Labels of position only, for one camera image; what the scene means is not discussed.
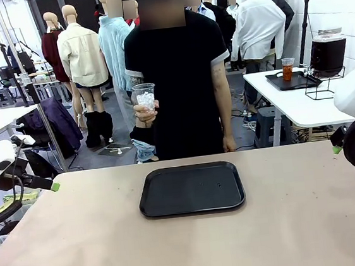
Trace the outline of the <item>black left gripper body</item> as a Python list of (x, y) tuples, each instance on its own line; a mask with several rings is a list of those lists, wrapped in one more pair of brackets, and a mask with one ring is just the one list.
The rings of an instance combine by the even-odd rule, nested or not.
[(31, 187), (30, 174), (26, 169), (16, 167), (7, 168), (4, 171), (0, 171), (0, 190), (10, 190), (13, 185), (22, 184), (24, 187)]

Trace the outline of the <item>person's left hand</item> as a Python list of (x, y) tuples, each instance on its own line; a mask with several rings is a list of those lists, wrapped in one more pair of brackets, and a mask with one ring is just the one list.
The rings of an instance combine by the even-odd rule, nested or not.
[(233, 135), (226, 135), (223, 137), (224, 152), (235, 152), (237, 145)]

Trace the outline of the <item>person's right hand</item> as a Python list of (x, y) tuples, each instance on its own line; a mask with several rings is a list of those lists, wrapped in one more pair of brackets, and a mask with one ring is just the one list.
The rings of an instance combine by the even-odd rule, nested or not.
[(135, 116), (144, 124), (152, 123), (157, 115), (157, 109), (159, 108), (158, 100), (154, 100), (152, 109), (147, 106), (135, 105), (134, 107)]

